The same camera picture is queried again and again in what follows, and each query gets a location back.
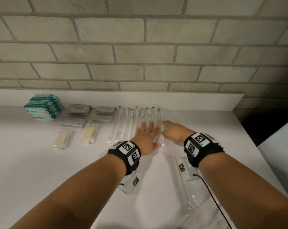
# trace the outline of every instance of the wrist tracker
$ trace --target wrist tracker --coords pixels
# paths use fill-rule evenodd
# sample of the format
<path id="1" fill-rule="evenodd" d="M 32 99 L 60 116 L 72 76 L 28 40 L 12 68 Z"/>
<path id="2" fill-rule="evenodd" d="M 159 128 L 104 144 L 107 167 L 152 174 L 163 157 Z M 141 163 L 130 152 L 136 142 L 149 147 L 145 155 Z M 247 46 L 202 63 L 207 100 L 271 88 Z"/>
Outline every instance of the wrist tracker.
<path id="1" fill-rule="evenodd" d="M 126 175 L 135 171 L 140 163 L 141 151 L 132 141 L 120 141 L 110 147 L 108 154 L 121 158 L 126 165 Z"/>
<path id="2" fill-rule="evenodd" d="M 206 133 L 190 135 L 184 142 L 184 152 L 189 163 L 198 168 L 199 163 L 209 154 L 224 152 L 219 142 Z"/>

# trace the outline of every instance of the white table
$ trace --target white table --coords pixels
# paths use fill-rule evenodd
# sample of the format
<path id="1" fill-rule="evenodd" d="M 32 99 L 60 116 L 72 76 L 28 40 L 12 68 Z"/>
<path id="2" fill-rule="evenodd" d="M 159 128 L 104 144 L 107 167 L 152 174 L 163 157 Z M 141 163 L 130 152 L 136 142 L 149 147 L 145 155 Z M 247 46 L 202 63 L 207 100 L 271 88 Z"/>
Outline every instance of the white table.
<path id="1" fill-rule="evenodd" d="M 226 153 L 287 196 L 231 111 L 166 111 L 165 119 L 208 132 Z M 59 122 L 35 121 L 21 107 L 0 107 L 0 228 L 9 228 L 63 181 L 106 153 L 110 126 L 102 128 L 94 145 L 82 144 L 78 130 L 70 148 L 52 150 Z M 183 155 L 182 147 L 176 149 Z M 174 219 L 180 203 L 164 153 L 142 157 L 139 170 L 145 174 L 135 192 L 126 195 L 117 189 L 92 228 L 164 228 Z"/>

